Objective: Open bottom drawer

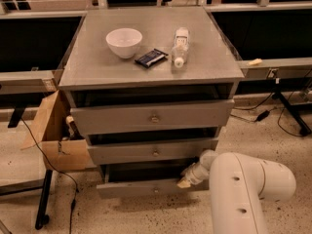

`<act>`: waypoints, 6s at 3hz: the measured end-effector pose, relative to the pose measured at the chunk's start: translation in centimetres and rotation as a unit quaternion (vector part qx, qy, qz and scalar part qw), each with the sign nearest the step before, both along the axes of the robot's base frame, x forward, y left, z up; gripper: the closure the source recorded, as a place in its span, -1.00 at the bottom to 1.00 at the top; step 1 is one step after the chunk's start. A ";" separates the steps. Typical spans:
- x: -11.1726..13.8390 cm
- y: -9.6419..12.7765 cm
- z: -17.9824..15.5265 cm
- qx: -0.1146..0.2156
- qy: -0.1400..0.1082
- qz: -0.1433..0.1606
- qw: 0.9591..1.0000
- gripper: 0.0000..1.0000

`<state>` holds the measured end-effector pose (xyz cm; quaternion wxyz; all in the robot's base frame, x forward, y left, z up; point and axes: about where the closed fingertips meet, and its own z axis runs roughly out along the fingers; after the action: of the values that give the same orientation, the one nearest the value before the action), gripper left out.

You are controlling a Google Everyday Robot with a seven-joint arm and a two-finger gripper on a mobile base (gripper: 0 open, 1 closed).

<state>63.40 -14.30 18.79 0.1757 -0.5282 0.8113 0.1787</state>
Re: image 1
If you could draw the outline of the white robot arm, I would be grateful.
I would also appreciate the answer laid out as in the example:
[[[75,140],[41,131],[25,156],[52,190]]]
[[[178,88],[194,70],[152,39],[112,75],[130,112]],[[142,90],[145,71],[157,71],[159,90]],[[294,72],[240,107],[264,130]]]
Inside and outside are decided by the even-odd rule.
[[[293,172],[273,161],[228,152],[204,151],[181,173],[180,188],[209,183],[214,234],[268,234],[263,200],[289,200],[296,190]]]

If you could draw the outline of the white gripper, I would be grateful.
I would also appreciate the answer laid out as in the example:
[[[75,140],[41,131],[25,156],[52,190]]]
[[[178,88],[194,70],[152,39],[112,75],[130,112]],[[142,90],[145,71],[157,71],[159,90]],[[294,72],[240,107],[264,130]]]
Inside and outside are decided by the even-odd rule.
[[[191,184],[197,185],[209,178],[209,171],[200,163],[194,163],[189,168],[184,169],[181,173],[182,178],[176,185],[179,188],[189,188]]]

